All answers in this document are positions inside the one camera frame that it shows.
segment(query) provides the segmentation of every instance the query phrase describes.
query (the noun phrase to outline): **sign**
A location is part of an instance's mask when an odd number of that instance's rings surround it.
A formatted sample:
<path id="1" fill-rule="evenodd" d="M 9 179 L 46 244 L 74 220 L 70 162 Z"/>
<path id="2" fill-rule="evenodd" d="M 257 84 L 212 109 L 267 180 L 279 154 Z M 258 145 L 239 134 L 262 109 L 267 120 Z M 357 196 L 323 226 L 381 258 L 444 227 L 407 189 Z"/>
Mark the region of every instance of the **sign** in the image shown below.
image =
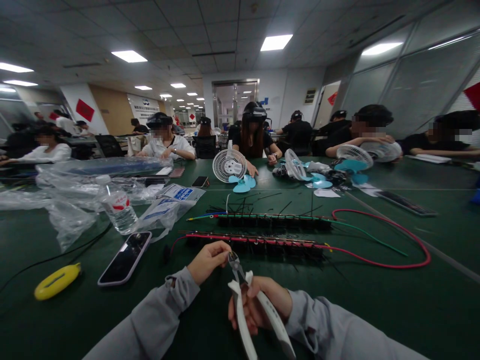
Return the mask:
<path id="1" fill-rule="evenodd" d="M 146 125 L 147 119 L 160 111 L 159 102 L 143 96 L 127 94 L 133 117 L 140 121 L 140 124 Z"/>

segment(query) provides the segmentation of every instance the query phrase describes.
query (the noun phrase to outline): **chair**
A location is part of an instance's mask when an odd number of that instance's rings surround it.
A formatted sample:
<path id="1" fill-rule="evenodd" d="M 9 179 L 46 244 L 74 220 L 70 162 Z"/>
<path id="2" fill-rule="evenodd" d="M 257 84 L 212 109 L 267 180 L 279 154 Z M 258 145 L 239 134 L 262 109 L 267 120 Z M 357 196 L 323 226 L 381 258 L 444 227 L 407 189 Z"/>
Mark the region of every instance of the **chair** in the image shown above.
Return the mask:
<path id="1" fill-rule="evenodd" d="M 216 136 L 193 136 L 196 157 L 198 159 L 213 159 L 217 155 Z"/>
<path id="2" fill-rule="evenodd" d="M 95 139 L 103 151 L 103 155 L 106 158 L 118 158 L 124 157 L 124 152 L 119 142 L 112 135 L 95 135 Z"/>

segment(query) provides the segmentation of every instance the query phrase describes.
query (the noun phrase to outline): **woman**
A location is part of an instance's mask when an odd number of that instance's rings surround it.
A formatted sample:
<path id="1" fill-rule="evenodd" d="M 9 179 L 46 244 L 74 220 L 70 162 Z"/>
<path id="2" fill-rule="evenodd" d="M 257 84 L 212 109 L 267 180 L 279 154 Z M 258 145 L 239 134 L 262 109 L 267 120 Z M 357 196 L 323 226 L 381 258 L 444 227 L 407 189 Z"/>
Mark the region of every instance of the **woman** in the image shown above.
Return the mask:
<path id="1" fill-rule="evenodd" d="M 198 137 L 208 137 L 215 136 L 215 146 L 219 146 L 219 137 L 215 133 L 215 130 L 212 129 L 212 120 L 210 118 L 202 116 L 200 118 L 200 130 L 198 130 Z"/>
<path id="2" fill-rule="evenodd" d="M 153 139 L 136 156 L 195 160 L 195 149 L 183 136 L 172 133 L 173 123 L 173 119 L 163 112 L 150 116 L 146 125 L 152 129 Z"/>
<path id="3" fill-rule="evenodd" d="M 268 148 L 270 155 L 268 165 L 275 165 L 282 157 L 282 152 L 273 142 L 272 138 L 264 131 L 263 123 L 267 119 L 267 112 L 257 102 L 249 102 L 243 110 L 241 130 L 232 139 L 232 149 L 240 151 L 247 159 L 261 158 L 264 149 Z M 250 176 L 259 174 L 257 168 L 247 160 L 247 169 Z"/>
<path id="4" fill-rule="evenodd" d="M 39 147 L 23 157 L 0 161 L 0 166 L 13 163 L 57 163 L 70 158 L 72 149 L 50 126 L 42 126 L 35 138 L 40 143 Z"/>

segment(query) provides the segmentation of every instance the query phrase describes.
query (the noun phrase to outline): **white shirt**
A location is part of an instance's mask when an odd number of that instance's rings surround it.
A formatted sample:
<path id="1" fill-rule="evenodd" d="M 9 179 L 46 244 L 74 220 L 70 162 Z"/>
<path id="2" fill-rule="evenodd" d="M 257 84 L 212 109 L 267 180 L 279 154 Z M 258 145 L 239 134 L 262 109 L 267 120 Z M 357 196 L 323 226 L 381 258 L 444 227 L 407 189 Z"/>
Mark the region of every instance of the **white shirt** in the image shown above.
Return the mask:
<path id="1" fill-rule="evenodd" d="M 72 135 L 79 135 L 80 134 L 80 132 L 79 132 L 77 126 L 75 125 L 75 123 L 73 122 L 73 120 L 70 120 L 69 118 L 60 116 L 60 117 L 57 117 L 55 119 L 55 122 L 56 122 L 56 125 L 59 128 L 62 128 L 67 133 L 70 133 Z"/>
<path id="2" fill-rule="evenodd" d="M 146 152 L 147 155 L 151 158 L 158 158 L 160 157 L 167 148 L 177 149 L 177 150 L 185 150 L 189 153 L 195 155 L 195 149 L 189 144 L 189 142 L 183 137 L 179 135 L 174 135 L 173 144 L 170 146 L 165 146 L 164 142 L 158 138 L 152 139 L 145 147 L 142 149 L 143 152 Z M 173 152 L 169 155 L 170 158 L 173 160 L 177 160 L 181 158 L 180 155 L 177 155 Z"/>
<path id="3" fill-rule="evenodd" d="M 45 152 L 48 146 L 39 146 L 23 157 L 16 159 L 20 163 L 58 163 L 66 161 L 72 155 L 70 146 L 64 143 L 57 144 L 50 152 Z"/>

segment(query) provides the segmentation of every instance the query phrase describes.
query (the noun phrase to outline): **cable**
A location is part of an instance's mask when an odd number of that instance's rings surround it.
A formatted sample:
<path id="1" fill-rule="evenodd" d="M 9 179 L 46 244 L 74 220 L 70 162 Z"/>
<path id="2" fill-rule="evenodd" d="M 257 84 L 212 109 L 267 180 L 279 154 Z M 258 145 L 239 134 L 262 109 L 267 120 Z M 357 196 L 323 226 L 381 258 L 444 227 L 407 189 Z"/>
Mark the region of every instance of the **cable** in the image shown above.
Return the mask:
<path id="1" fill-rule="evenodd" d="M 78 254 L 77 256 L 75 256 L 70 262 L 69 264 L 71 264 L 73 261 L 77 260 L 81 255 L 83 255 L 85 253 L 85 251 L 87 251 L 91 246 L 94 245 L 94 243 L 96 243 L 98 240 L 100 240 L 106 233 L 108 233 L 108 231 L 112 228 L 112 223 L 108 224 L 108 226 L 106 227 L 105 230 L 103 230 L 100 234 L 98 234 L 97 236 L 95 236 L 92 240 L 84 243 L 83 245 L 80 245 L 79 247 L 76 247 L 70 251 L 67 251 L 67 252 L 64 252 L 63 254 L 60 254 L 60 255 L 57 255 L 57 256 L 54 256 L 54 257 L 51 257 L 51 258 L 48 258 L 46 260 L 42 260 L 42 261 L 39 261 L 39 262 L 36 262 L 32 265 L 29 265 L 25 268 L 23 268 L 22 270 L 20 270 L 19 272 L 17 272 L 15 275 L 13 275 L 11 278 L 9 278 L 7 280 L 7 282 L 5 284 L 3 284 L 3 286 L 0 288 L 0 293 L 7 287 L 7 285 L 13 280 L 15 279 L 18 275 L 20 275 L 21 273 L 27 271 L 28 269 L 31 269 L 37 265 L 40 265 L 40 264 L 44 264 L 44 263 L 47 263 L 49 261 L 52 261 L 52 260 L 55 260 L 55 259 L 58 259 L 58 258 L 61 258 L 65 255 L 68 255 L 68 254 L 71 254 L 73 253 L 74 251 L 77 251 L 78 249 L 81 249 L 83 247 L 86 247 L 88 246 L 85 250 L 83 250 L 80 254 Z"/>

